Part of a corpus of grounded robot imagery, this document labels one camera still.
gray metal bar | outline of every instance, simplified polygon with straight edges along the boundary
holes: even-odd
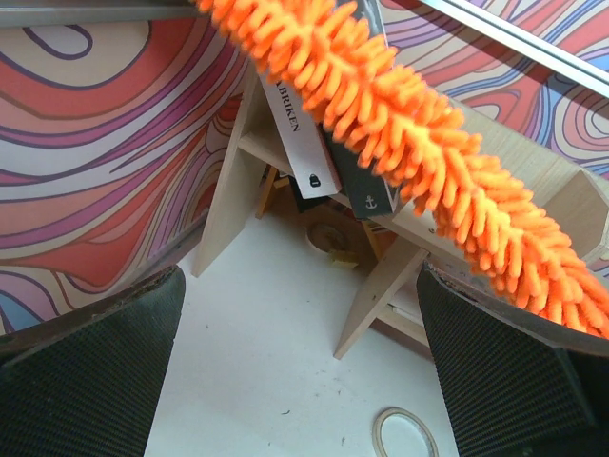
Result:
[[[196,16],[187,0],[0,0],[0,28]]]
[[[609,73],[466,0],[420,0],[465,26],[609,98]]]

white book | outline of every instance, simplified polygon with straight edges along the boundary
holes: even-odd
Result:
[[[268,84],[265,76],[261,76],[261,81],[303,198],[338,193],[341,190],[339,175],[320,127],[310,114],[303,112],[301,98],[284,82]]]

wall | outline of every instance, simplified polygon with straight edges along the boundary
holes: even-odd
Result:
[[[470,0],[609,70],[605,0]],[[380,0],[397,60],[472,109],[609,179],[609,100],[417,0]],[[609,261],[591,268],[609,277]]]
[[[245,63],[205,18],[0,30],[0,334],[205,217]]]

black book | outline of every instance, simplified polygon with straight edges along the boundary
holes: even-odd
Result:
[[[338,0],[337,7],[348,0]],[[370,25],[370,35],[384,33],[383,18],[377,0],[357,0],[353,13],[356,19],[365,17]],[[393,214],[398,203],[398,190],[389,186],[380,176],[373,176],[370,169],[358,167],[358,157],[344,145],[332,140],[332,133],[324,131],[324,139],[336,170],[343,183],[343,191],[351,202],[355,217],[368,219]]]

ribbed black surface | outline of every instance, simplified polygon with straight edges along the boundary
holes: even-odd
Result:
[[[417,289],[461,457],[511,453],[593,425],[564,351],[473,306],[427,268]]]
[[[143,455],[184,291],[171,268],[107,302],[103,317],[5,363],[0,455]]]

